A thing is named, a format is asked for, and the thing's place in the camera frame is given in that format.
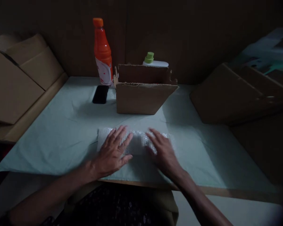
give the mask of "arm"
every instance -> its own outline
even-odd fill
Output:
[[[193,209],[201,225],[232,225],[219,209],[205,196],[190,175],[180,166],[169,139],[158,131],[150,129],[154,137],[147,133],[157,150],[157,155],[147,147],[156,166],[181,190]]]
[[[11,224],[39,225],[50,215],[55,206],[67,200],[81,186],[118,171],[132,158],[132,155],[120,158],[133,136],[129,134],[120,145],[125,134],[126,127],[113,129],[94,160],[87,161],[16,205],[9,212]]]

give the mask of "hand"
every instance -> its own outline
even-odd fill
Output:
[[[113,174],[133,158],[132,155],[125,155],[120,158],[133,137],[133,134],[130,133],[126,140],[120,145],[125,135],[126,126],[120,126],[118,130],[113,129],[109,133],[95,159],[86,162],[85,165],[82,166],[83,174],[87,176],[85,183]]]
[[[148,153],[163,174],[174,181],[182,174],[182,172],[184,172],[184,170],[180,166],[174,154],[171,142],[168,138],[165,138],[163,135],[161,135],[157,130],[151,128],[149,130],[154,134],[154,137],[149,133],[146,133],[146,135],[156,148],[157,155],[155,155],[153,150],[147,146],[146,148]]]

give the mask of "light blue paper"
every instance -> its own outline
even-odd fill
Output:
[[[170,133],[178,159],[197,185],[275,192],[274,186],[224,125],[203,124],[189,93],[180,85],[155,115],[116,113],[115,89],[107,103],[93,104],[98,78],[70,77],[0,163],[0,171],[62,175],[91,159],[97,150],[97,129],[128,125]],[[164,183],[147,156],[134,156],[105,179]]]

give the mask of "orange bottle cap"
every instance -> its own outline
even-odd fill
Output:
[[[104,26],[103,19],[102,19],[102,18],[94,18],[94,19],[93,19],[93,25],[94,25],[96,28],[99,28],[99,27]]]

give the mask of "orange bottle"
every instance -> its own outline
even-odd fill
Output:
[[[97,63],[101,84],[110,86],[113,80],[111,49],[108,44],[103,19],[93,19],[94,29],[94,55]]]

